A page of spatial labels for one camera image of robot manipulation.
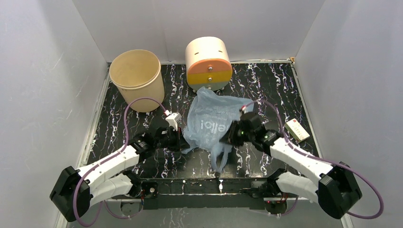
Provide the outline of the light blue plastic bag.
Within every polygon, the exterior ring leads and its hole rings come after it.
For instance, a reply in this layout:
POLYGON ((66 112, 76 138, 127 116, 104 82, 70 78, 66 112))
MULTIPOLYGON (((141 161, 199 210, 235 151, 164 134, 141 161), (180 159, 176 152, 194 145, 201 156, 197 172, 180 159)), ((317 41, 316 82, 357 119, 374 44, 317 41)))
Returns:
POLYGON ((248 98, 229 95, 217 95, 205 87, 197 91, 190 106, 183 136, 189 149, 182 150, 187 154, 195 148, 207 150, 211 155, 211 168, 221 173, 232 151, 232 145, 220 142, 229 130, 233 121, 240 119, 240 109, 244 105, 247 112, 252 112, 253 101, 248 98))

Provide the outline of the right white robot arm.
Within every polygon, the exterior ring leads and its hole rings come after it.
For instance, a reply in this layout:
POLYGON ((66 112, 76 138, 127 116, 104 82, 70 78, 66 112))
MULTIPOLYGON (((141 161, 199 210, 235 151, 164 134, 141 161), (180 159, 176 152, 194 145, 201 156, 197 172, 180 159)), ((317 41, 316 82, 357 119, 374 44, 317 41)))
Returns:
POLYGON ((294 194, 317 203, 326 214, 336 219, 342 218, 362 198, 349 166, 342 162, 330 164, 302 151, 284 134, 266 127, 256 113, 244 113, 240 120, 233 121, 220 142, 234 147, 252 143, 258 151, 300 172, 300 175, 296 175, 278 169, 264 183, 244 190, 253 197, 294 194))

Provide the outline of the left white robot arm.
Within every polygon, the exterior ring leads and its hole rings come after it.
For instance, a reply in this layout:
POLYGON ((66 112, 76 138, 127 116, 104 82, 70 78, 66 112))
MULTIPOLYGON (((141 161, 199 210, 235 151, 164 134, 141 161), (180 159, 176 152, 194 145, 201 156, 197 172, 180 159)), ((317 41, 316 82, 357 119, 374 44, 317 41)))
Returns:
POLYGON ((189 147, 181 128, 160 127, 154 134, 138 133, 127 145, 99 161, 78 169, 66 167, 49 198, 68 222, 76 221, 93 205, 115 196, 144 198, 151 186, 129 168, 152 157, 159 148, 182 152, 189 147))

